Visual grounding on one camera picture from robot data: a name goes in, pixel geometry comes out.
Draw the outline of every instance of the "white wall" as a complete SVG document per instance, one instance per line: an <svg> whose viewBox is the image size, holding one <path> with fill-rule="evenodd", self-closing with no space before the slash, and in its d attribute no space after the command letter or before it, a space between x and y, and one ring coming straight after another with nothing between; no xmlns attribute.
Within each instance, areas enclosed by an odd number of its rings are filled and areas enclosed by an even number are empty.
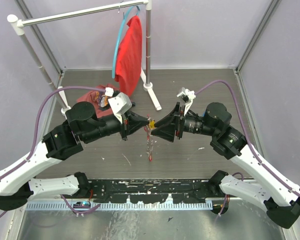
<svg viewBox="0 0 300 240"><path fill-rule="evenodd" d="M33 17L37 18L120 1L25 2ZM151 66L237 66L269 3L270 0L153 0ZM118 10L112 10L43 23L40 28L61 66L68 69L110 69L122 11L120 14ZM144 6L140 18L145 34Z"/></svg>
<svg viewBox="0 0 300 240"><path fill-rule="evenodd" d="M0 170L30 150L38 108L50 92L25 46L7 22L9 14L21 17L14 1L0 0ZM35 43L50 76L57 80L58 73L40 50L32 32L27 29L26 33ZM0 240L7 233L11 213L0 219Z"/></svg>
<svg viewBox="0 0 300 240"><path fill-rule="evenodd" d="M300 0L281 1L241 74L268 161L300 185Z"/></svg>

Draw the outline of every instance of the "horizontal bar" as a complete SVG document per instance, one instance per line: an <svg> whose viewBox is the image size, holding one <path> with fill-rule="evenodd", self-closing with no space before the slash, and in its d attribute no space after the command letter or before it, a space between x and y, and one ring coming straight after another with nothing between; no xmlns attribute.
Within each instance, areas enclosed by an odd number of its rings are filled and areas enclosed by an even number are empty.
<svg viewBox="0 0 300 240"><path fill-rule="evenodd" d="M30 25L34 25L34 24L42 24L42 23L52 22L52 21L61 20L61 19L68 19L68 18L83 16L83 15L88 15L88 14L105 12L108 10L136 6L139 4L147 4L148 2L149 2L149 0L126 1L126 2L122 2L122 3L116 3L116 4L106 5L106 6L98 6L98 7L93 7L93 8L79 10L79 11L61 13L61 14L57 14L57 15L53 15L53 16L45 16L45 17L40 17L40 18L22 20L18 23L18 27L25 27L25 26L30 26Z"/></svg>

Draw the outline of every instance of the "blue hanger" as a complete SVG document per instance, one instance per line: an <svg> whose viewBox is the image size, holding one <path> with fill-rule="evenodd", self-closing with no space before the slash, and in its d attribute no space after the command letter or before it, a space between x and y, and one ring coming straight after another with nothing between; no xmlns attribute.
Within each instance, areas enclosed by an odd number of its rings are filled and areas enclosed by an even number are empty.
<svg viewBox="0 0 300 240"><path fill-rule="evenodd" d="M120 39L121 39L121 34L122 34L122 31L123 31L124 26L126 24L128 15L129 15L129 13L131 12L131 10L133 8L134 8L133 6L130 7L129 10L124 15L124 18L122 20L122 23L121 23L121 26L120 26L120 29L119 29L118 37L116 39L116 44L115 44L115 49L114 49L114 55L113 55L113 62L112 62L112 78L113 79L115 78L115 75L116 75L116 62L117 62L117 55L118 55L118 48L119 48L119 42L120 42ZM136 15L138 16L139 12L140 12L140 8L139 8L139 6L136 6L136 8L138 9L138 11L136 12Z"/></svg>

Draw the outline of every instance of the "robotic arm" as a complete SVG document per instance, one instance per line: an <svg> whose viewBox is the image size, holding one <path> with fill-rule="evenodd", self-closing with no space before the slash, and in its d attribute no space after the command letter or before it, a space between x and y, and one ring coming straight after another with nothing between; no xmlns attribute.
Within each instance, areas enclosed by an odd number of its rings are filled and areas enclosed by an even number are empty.
<svg viewBox="0 0 300 240"><path fill-rule="evenodd" d="M151 134L169 142L173 142L175 136L181 139L184 132L210 136L210 145L219 155L246 170L262 186L239 181L219 170L209 180L211 190L248 201L264 210L279 226L290 228L300 216L300 197L289 191L262 165L266 165L299 194L300 186L283 176L252 146L262 163L257 161L245 136L230 125L232 116L222 103L210 103L204 116L198 116L190 110L196 97L193 91L182 88L177 96L185 104L180 106L177 102L172 112L154 125L156 129Z"/></svg>
<svg viewBox="0 0 300 240"><path fill-rule="evenodd" d="M0 209L4 211L21 207L28 200L57 195L84 197L90 184L84 173L77 172L63 178L36 179L45 169L65 161L83 151L85 144L105 136L120 133L123 140L138 129L149 124L147 118L130 111L130 99L123 93L110 98L113 114L97 118L94 106L89 102L79 102L65 112L66 121L56 126L43 137L35 148L32 157L28 154L0 171L0 176L25 164L0 180Z"/></svg>

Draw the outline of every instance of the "clothes rack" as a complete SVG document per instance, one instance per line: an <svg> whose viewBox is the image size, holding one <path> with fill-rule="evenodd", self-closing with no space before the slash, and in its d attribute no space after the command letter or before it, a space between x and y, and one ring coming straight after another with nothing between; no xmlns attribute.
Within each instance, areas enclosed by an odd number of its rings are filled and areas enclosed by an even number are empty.
<svg viewBox="0 0 300 240"><path fill-rule="evenodd" d="M21 40L23 41L24 45L26 46L28 52L32 56L33 60L35 61L37 67L40 69L43 78L47 81L48 85L50 86L51 90L54 91L57 89L56 85L50 78L49 74L47 73L45 67L43 66L41 60L39 59L36 51L32 47L31 43L29 42L24 27L31 26L31 25L37 25L52 21L57 21L61 19L68 19L68 18L74 18L78 16L88 15L88 14L94 14L99 12L105 12L109 10L114 9L120 9L125 7L132 7L136 5L145 5L146 10L146 56L145 56L145 62L146 62L146 71L144 73L143 70L141 70L141 79L143 81L143 89L147 91L151 97L151 100L154 104L155 109L161 110L160 103L153 91L153 84L150 82L150 69L151 69L151 55L150 55L150 46L151 46L151 31L150 31L150 23L151 23L151 10L152 10L152 0L132 0L132 1L126 1L116 4L110 4L105 6L99 6L99 7L93 7L89 9L83 9L78 11L72 11L52 16L46 16L46 17L39 17L39 18L32 18L27 20L21 20L18 19L16 15L9 15L7 17L8 22L13 27L15 33L20 36ZM71 109L71 107L68 105L66 95L63 91L59 92L59 94L56 94L56 99L58 103L61 105L61 113L65 116L65 113L67 110Z"/></svg>

